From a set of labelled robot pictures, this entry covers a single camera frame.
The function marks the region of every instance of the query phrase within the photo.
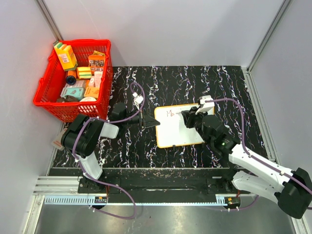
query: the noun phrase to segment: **red basket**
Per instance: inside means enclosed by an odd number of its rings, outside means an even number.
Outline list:
[[[49,63],[45,73],[39,81],[34,97],[34,104],[43,107],[63,122],[73,122],[78,114],[85,114],[90,117],[99,116],[100,118],[106,119],[113,80],[110,41],[81,39],[63,40],[61,42],[72,46],[78,66],[88,66],[88,56],[91,55],[94,50],[105,52],[106,59],[98,100],[88,102],[56,102],[65,86],[66,72],[62,68],[56,52],[53,50],[48,59]]]

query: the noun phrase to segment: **table surface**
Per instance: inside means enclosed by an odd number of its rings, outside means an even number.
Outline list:
[[[151,116],[156,107],[195,103],[204,95],[237,100],[244,112],[247,147],[267,157],[240,66],[114,67],[110,111],[117,102],[126,103],[130,110],[134,108],[130,92],[130,84],[134,81],[145,91],[144,108]],[[241,139],[240,115],[233,103],[216,103],[215,114],[232,136]],[[228,167],[228,163],[216,157],[208,145],[181,146],[175,151],[158,148],[154,127],[140,130],[131,126],[120,139],[101,138],[95,153],[103,168]],[[72,155],[66,151],[58,151],[52,165],[54,169],[77,167]]]

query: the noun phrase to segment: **white wall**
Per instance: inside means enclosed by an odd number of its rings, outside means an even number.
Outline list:
[[[110,39],[114,66],[247,66],[282,1],[45,0],[64,39]]]
[[[312,1],[293,1],[252,75],[281,163],[312,177]],[[312,211],[306,211],[312,229]]]
[[[0,7],[0,228],[15,234],[39,175],[51,158],[60,121],[32,99],[55,41],[35,1],[7,0]]]

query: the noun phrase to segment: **small whiteboard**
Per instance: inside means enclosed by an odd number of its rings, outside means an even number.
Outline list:
[[[160,122],[156,126],[157,146],[159,148],[168,148],[183,145],[193,145],[203,143],[195,128],[185,127],[181,111],[188,111],[198,104],[186,104],[177,106],[163,106],[155,108],[155,119]],[[208,114],[213,115],[212,108]]]

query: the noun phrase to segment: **wire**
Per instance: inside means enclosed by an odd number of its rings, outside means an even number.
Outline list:
[[[80,137],[81,137],[81,135],[82,135],[84,129],[86,128],[86,126],[88,125],[88,123],[89,123],[90,121],[92,121],[92,120],[94,120],[94,119],[98,119],[98,120],[101,120],[101,121],[103,121],[103,122],[110,123],[110,124],[113,124],[113,123],[121,123],[121,122],[125,122],[125,121],[128,121],[128,120],[132,119],[134,116],[136,116],[137,114],[140,113],[140,111],[143,109],[143,106],[144,106],[144,102],[145,102],[145,93],[144,93],[144,90],[143,90],[143,88],[142,88],[142,86],[141,86],[140,84],[138,84],[138,83],[136,83],[136,82],[135,82],[135,83],[131,83],[131,84],[130,84],[130,87],[132,87],[132,86],[131,86],[132,84],[135,84],[136,86],[138,86],[138,87],[140,88],[141,92],[142,92],[142,95],[143,95],[143,102],[142,102],[142,104],[141,104],[139,110],[138,110],[136,113],[134,113],[132,116],[130,116],[130,117],[128,117],[128,118],[125,118],[125,119],[122,119],[122,120],[117,120],[117,121],[109,121],[109,120],[104,120],[104,119],[96,118],[96,117],[89,118],[89,119],[84,123],[83,127],[81,128],[80,132],[78,133],[77,138],[76,138],[75,143],[74,143],[74,146],[73,146],[73,156],[74,156],[74,158],[78,161],[78,164],[79,164],[80,168],[82,169],[82,172],[83,172],[83,174],[84,174],[85,176],[87,176],[89,179],[95,181],[96,183],[103,184],[103,185],[105,185],[105,186],[111,186],[111,187],[114,187],[114,188],[117,188],[117,189],[123,191],[123,192],[130,198],[130,200],[132,201],[132,203],[133,203],[133,208],[134,208],[134,213],[133,213],[132,216],[129,216],[129,217],[126,217],[126,216],[119,216],[119,215],[112,214],[112,213],[109,213],[109,212],[106,212],[106,211],[101,211],[101,210],[98,210],[98,209],[95,209],[95,208],[93,209],[93,211],[97,211],[97,212],[100,212],[100,213],[103,213],[103,214],[106,214],[106,215],[110,215],[110,216],[113,216],[113,217],[116,217],[116,218],[121,218],[121,219],[133,219],[133,218],[135,218],[135,216],[137,215],[137,206],[136,206],[136,203],[135,203],[134,199],[133,199],[133,198],[131,197],[131,195],[130,195],[126,190],[124,190],[122,187],[117,186],[117,185],[115,185],[115,184],[110,184],[110,183],[105,183],[105,182],[99,181],[99,180],[93,178],[92,176],[90,176],[90,175],[87,173],[87,171],[84,169],[82,163],[80,162],[78,156],[76,155],[76,147],[77,147],[78,141],[79,141],[79,139],[80,139]]]
[[[238,109],[239,109],[239,112],[240,112],[240,117],[241,117],[241,123],[242,123],[242,146],[243,146],[243,149],[244,149],[245,153],[246,153],[248,156],[250,156],[251,158],[253,158],[254,160],[256,160],[256,161],[262,163],[262,164],[265,165],[265,166],[267,166],[268,168],[270,168],[270,169],[272,169],[272,170],[274,170],[274,171],[280,173],[281,175],[288,177],[288,178],[291,179],[292,181],[296,182],[296,183],[299,184],[302,188],[304,188],[309,194],[312,195],[312,190],[310,190],[310,189],[309,189],[306,185],[304,185],[302,182],[300,182],[299,180],[297,180],[297,179],[294,178],[293,176],[291,176],[291,175],[289,175],[289,174],[287,174],[287,173],[282,172],[281,170],[275,168],[274,166],[271,166],[270,164],[268,164],[268,163],[266,163],[266,162],[260,160],[259,158],[255,157],[255,156],[253,156],[253,155],[251,155],[251,154],[249,153],[249,151],[247,150],[246,145],[245,145],[244,115],[243,115],[242,107],[240,106],[240,104],[239,104],[236,100],[234,100],[234,99],[232,99],[232,98],[221,98],[221,99],[209,100],[209,101],[205,101],[205,102],[220,102],[220,101],[232,101],[232,102],[234,102],[234,103],[236,104],[236,106],[238,106]]]

